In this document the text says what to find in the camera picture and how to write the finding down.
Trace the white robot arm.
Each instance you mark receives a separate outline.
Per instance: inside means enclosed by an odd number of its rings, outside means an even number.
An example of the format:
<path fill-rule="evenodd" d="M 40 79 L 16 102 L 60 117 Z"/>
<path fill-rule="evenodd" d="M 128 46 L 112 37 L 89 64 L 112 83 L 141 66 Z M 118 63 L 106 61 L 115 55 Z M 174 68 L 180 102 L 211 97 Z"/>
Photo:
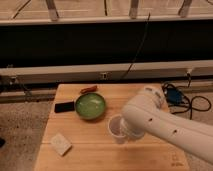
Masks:
<path fill-rule="evenodd" d="M 213 164 L 213 126 L 162 110 L 162 90 L 145 86 L 122 108 L 121 130 L 134 140 L 145 132 Z"/>

